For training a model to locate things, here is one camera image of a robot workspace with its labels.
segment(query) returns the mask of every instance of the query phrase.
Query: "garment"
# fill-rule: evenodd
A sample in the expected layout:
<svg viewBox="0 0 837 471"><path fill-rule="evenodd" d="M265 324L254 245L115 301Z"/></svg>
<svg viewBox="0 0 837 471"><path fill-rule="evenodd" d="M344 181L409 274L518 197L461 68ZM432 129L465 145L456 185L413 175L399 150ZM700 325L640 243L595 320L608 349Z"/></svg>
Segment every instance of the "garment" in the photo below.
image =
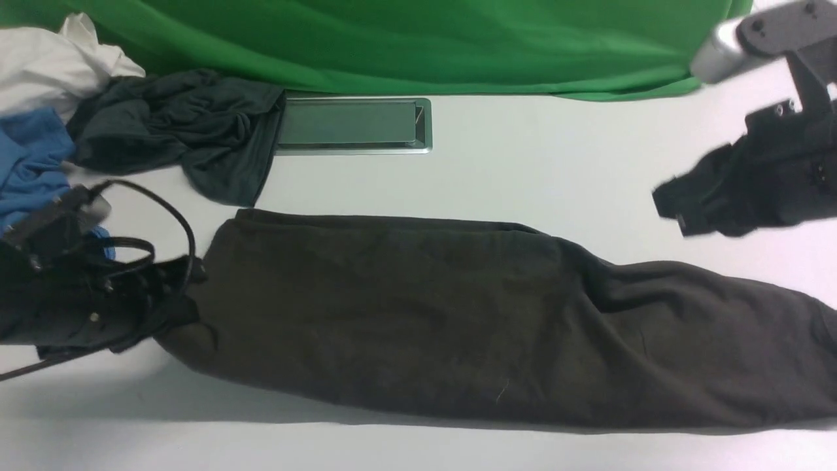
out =
<svg viewBox="0 0 837 471"><path fill-rule="evenodd" d="M0 29L0 44L0 116L52 106L67 122L79 102L102 91L111 77L145 75L122 49L99 44L83 13L69 15L57 34Z"/></svg>
<svg viewBox="0 0 837 471"><path fill-rule="evenodd" d="M837 313L671 261L616 266L523 225L241 210L196 371L348 406L577 427L764 427L837 416Z"/></svg>
<svg viewBox="0 0 837 471"><path fill-rule="evenodd" d="M688 64L752 0L4 0L0 23L84 9L155 73L208 67L344 94L556 93L589 100L693 91Z"/></svg>
<svg viewBox="0 0 837 471"><path fill-rule="evenodd" d="M67 129L80 167L124 175L180 163L201 194L252 206L284 109L277 85L189 70L114 80L79 105Z"/></svg>
<svg viewBox="0 0 837 471"><path fill-rule="evenodd" d="M69 189L60 165L74 150L52 108L0 117L0 236ZM109 237L102 227L93 235ZM108 247L105 255L116 253Z"/></svg>

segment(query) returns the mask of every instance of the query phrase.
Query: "rolled cloth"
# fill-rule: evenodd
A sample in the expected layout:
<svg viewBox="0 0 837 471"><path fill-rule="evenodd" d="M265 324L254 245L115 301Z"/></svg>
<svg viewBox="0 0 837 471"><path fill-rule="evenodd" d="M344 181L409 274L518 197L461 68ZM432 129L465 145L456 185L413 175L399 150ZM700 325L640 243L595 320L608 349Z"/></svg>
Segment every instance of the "rolled cloth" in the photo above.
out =
<svg viewBox="0 0 837 471"><path fill-rule="evenodd" d="M192 369L348 406L607 429L837 416L837 314L673 261L616 266L523 225L241 210Z"/></svg>

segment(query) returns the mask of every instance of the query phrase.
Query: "white surface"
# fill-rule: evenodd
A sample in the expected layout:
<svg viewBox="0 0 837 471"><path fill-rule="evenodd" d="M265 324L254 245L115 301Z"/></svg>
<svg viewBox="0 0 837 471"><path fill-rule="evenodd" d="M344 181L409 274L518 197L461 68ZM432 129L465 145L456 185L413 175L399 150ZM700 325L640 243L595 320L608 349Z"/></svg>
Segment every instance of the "white surface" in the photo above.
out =
<svg viewBox="0 0 837 471"><path fill-rule="evenodd" d="M433 98L426 156L277 158L259 207L302 214L412 215L518 221L618 263L675 259L793 287L837 305L837 220L743 240L685 241L655 213L651 190L737 138L749 111L787 98L778 64L677 99L595 104L549 96ZM89 182L90 176L76 175ZM135 181L171 200L204 251L235 209L205 200L179 169ZM107 227L185 239L163 210L115 189ZM33 360L3 347L0 367ZM341 425L341 424L377 425ZM402 425L381 425L385 423ZM10 471L335 470L822 471L832 431L736 436L576 435L457 427L388 417L202 377L146 342L0 385L0 468Z"/></svg>
<svg viewBox="0 0 837 471"><path fill-rule="evenodd" d="M111 77L146 72L118 46L99 44L84 13L64 19L61 30L0 29L0 115L52 106L64 122Z"/></svg>

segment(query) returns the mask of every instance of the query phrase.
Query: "metal floor vent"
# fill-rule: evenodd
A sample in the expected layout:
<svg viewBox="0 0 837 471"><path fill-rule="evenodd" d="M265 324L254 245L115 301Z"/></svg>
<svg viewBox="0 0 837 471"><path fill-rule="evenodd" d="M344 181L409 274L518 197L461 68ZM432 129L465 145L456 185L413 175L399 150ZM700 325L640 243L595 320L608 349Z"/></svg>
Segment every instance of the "metal floor vent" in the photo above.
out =
<svg viewBox="0 0 837 471"><path fill-rule="evenodd" d="M288 97L276 155L428 153L426 98Z"/></svg>

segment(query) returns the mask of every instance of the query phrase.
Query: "black cable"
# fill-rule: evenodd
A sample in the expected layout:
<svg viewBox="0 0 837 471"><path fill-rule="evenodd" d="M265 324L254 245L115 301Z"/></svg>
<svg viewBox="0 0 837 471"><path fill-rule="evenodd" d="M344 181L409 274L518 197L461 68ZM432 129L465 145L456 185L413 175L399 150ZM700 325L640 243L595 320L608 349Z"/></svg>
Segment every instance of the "black cable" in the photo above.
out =
<svg viewBox="0 0 837 471"><path fill-rule="evenodd" d="M186 218L183 217L183 215L180 214L180 212L177 211L174 208L174 206L169 204L168 201L164 200L163 198L161 198L159 195L155 194L151 190L146 189L145 187L142 187L138 184L129 182L127 180L107 180L107 181L105 181L101 184L97 184L95 187L90 189L90 200L92 201L97 196L99 196L103 191L105 191L106 189L108 189L109 187L111 187L115 184L133 189L138 193L142 193L146 197L148 197L149 199L154 201L155 203L162 206L166 211L169 212L169 214L174 216L174 219L176 219L177 222L180 223L180 226L183 228L183 231L186 232L186 238L187 238L187 241L188 241L188 253L189 253L189 257L188 257L188 260L186 262L186 270L183 273L183 280L182 280L180 288L178 288L177 292L174 294L173 297L167 299L167 302L171 302L172 300L177 300L177 299L181 298L182 296L184 296L186 294L186 290L188 289L188 286L189 286L189 281L192 279L192 270L193 270L193 266L194 266L194 259L195 259L195 255L196 255L196 252L197 252L196 244L195 244L195 235L192 232L192 227L189 225L188 221L186 221ZM136 260L136 261L133 261L133 262L130 262L130 263L126 263L125 265L121 265L119 267L119 270L115 270L112 273L108 273L106 277L114 277L116 275L121 275L121 274L125 274L125 273L130 273L130 272L136 272L136 271L139 271L142 268L148 267L148 266L150 266L151 264L154 263L155 252L154 252L154 245L151 242L144 241L142 239L133 238L133 237L107 237L107 238L104 238L104 239L101 239L101 240L102 240L102 242L99 242L99 243L91 242L90 244L92 246L101 246L102 248L107 247L107 246L111 246L110 244L113 244L112 246L114 246L114 247L118 247L118 246L119 247L130 247L130 248L136 248L136 249L139 249L139 250L144 250L144 251L149 252L149 255L144 256L139 260ZM61 365L62 363L66 363L66 362L71 361L71 360L77 360L77 359L85 357L87 355L92 355L94 353L101 352L102 350L110 349L110 348L115 347L119 344L122 344L123 342L126 342L130 338L131 338L131 336L128 336L128 337L110 342L108 344L105 344L105 345L99 347L98 349L85 350L85 351L80 351L80 352L77 352L77 353L69 354L69 355L66 355L66 356L51 358L51 359L48 359L48 360L42 360L42 361L39 361L38 363L35 363L33 365L24 366L23 368L18 368L16 370L12 370L12 371L8 371L6 373L2 373L2 374L0 374L0 382L3 382L5 380L11 380L12 378L17 378L17 377L23 376L23 375L28 375L29 373L34 373L35 371L40 371L40 370L49 368L50 366Z"/></svg>
<svg viewBox="0 0 837 471"><path fill-rule="evenodd" d="M177 222L180 223L180 226L183 228L183 231L186 232L186 239L187 239L188 247L189 247L188 248L189 257L188 257L188 260L186 262L186 271L183 273L182 284L181 284L180 288L177 290L177 293L175 293L174 297L172 298L172 299L179 299L181 296L186 294L186 290L189 287L189 281L192 279L192 269L193 269L193 265L194 265L194 259L195 259L195 255L196 255L196 252L197 252L197 249L196 249L196 246L195 246L196 245L195 244L195 235L192 232L192 227L189 225L188 221L186 221L186 218L184 218L183 215L180 214L180 211L175 209L175 207L172 206L171 204L169 204L168 201L164 200L163 198L161 198L159 195L152 192L151 190L149 190L149 189L147 189L143 186L140 186L138 184L135 184L133 182L129 182L127 180L107 180L107 181L105 181L101 184L97 184L95 187L90 189L90 196L91 196L90 200L92 201L97 196L99 196L103 191L105 191L106 189L108 189L109 187L111 187L115 184L130 188L130 189L133 189L136 192L142 193L146 197L148 197L149 199L154 201L155 203L162 206L166 211L169 212L169 214L174 216L174 219L176 219Z"/></svg>
<svg viewBox="0 0 837 471"><path fill-rule="evenodd" d="M140 258L139 260L129 261L126 263L121 263L119 265L102 265L100 263L96 263L95 260L88 260L88 263L90 265L100 265L100 267L103 269L103 272L99 272L96 274L97 277L117 277L126 273L139 272L143 268L147 268L151 265L154 265L154 257L156 256L156 252L154 251L154 245L149 241L144 241L143 239L137 239L135 237L104 237L101 239L95 238L84 241L79 247L79 250L104 249L106 247L137 249L147 252L148 255Z"/></svg>

